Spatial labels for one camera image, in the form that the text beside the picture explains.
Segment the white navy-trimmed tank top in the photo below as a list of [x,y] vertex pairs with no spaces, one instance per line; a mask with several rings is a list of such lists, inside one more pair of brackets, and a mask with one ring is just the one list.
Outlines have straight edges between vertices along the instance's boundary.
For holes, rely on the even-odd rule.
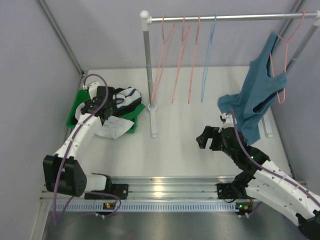
[[[119,118],[115,115],[142,103],[142,95],[136,88],[115,88],[115,92],[116,95],[113,97],[113,99],[116,103],[116,112],[113,113],[108,120],[101,122],[101,127],[95,132],[95,134],[100,137],[117,139],[123,134],[127,133],[134,123],[131,120]],[[108,87],[106,87],[105,101],[107,98]],[[101,120],[100,117],[96,117],[94,114],[95,112],[92,114],[79,114],[79,118],[77,120],[78,123],[80,123],[80,126],[71,134],[72,139],[75,139],[78,136],[83,125],[89,125],[89,123],[87,123],[88,120]]]

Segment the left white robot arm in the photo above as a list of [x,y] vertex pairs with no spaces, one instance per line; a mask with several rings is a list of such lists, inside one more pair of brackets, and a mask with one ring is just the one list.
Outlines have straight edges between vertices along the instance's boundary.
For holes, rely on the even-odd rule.
[[49,192],[80,197],[95,191],[103,199],[113,194],[110,177],[89,173],[81,166],[80,157],[105,120],[115,112],[115,99],[115,88],[98,86],[96,96],[85,102],[78,123],[65,143],[54,155],[45,156],[42,164]]

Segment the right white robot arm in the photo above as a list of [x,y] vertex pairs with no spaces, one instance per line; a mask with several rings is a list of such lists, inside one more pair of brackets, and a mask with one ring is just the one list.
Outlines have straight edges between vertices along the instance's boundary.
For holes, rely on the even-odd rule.
[[278,211],[309,240],[320,238],[320,197],[285,174],[264,152],[248,145],[233,127],[206,126],[196,142],[225,153],[241,170],[231,183],[217,185],[218,198],[257,199]]

